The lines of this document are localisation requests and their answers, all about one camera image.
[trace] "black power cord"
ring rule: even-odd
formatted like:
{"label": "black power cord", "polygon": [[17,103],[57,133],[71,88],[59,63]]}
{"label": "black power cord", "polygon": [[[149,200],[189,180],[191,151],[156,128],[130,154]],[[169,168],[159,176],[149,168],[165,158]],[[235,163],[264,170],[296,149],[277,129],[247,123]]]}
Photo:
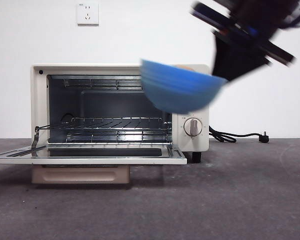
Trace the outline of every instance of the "black power cord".
{"label": "black power cord", "polygon": [[235,143],[237,142],[237,138],[245,138],[245,137],[250,137],[250,136],[259,136],[259,142],[261,143],[268,143],[269,142],[269,136],[267,136],[267,133],[264,132],[264,135],[261,135],[259,133],[249,133],[249,134],[233,134],[233,133],[228,133],[228,132],[222,132],[222,131],[216,131],[214,130],[211,126],[209,126],[209,135],[214,137],[216,140],[219,142],[228,142],[228,143]]}

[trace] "toaster oven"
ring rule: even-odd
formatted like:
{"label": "toaster oven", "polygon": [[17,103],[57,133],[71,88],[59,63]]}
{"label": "toaster oven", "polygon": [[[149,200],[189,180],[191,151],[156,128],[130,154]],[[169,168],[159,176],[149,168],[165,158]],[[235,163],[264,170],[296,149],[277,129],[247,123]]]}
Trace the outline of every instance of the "toaster oven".
{"label": "toaster oven", "polygon": [[[209,73],[206,65],[186,66]],[[156,109],[139,67],[32,66],[32,145],[0,154],[0,164],[33,165],[33,183],[128,183],[129,165],[182,165],[183,152],[200,158],[209,148],[208,108]]]}

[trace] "open oven door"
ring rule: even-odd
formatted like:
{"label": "open oven door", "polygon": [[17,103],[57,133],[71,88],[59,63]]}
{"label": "open oven door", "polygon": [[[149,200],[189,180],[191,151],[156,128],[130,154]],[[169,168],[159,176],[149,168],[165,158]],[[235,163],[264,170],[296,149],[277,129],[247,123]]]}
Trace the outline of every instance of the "open oven door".
{"label": "open oven door", "polygon": [[49,144],[0,154],[0,164],[32,165],[181,165],[178,146],[161,143]]}

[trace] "control knob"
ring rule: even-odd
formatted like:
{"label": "control knob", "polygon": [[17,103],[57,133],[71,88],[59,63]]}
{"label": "control knob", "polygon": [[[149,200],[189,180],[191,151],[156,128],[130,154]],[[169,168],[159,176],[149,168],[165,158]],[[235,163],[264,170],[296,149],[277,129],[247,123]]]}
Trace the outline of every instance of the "control knob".
{"label": "control knob", "polygon": [[187,135],[195,137],[201,133],[202,123],[199,119],[192,117],[185,121],[183,128]]}

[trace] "wall socket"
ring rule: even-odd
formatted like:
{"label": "wall socket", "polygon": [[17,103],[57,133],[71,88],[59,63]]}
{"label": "wall socket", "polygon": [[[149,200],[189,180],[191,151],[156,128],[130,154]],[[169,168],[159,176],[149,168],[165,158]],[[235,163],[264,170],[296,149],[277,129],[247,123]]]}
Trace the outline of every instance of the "wall socket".
{"label": "wall socket", "polygon": [[76,6],[76,23],[78,25],[99,25],[99,4],[95,1],[83,1]]}

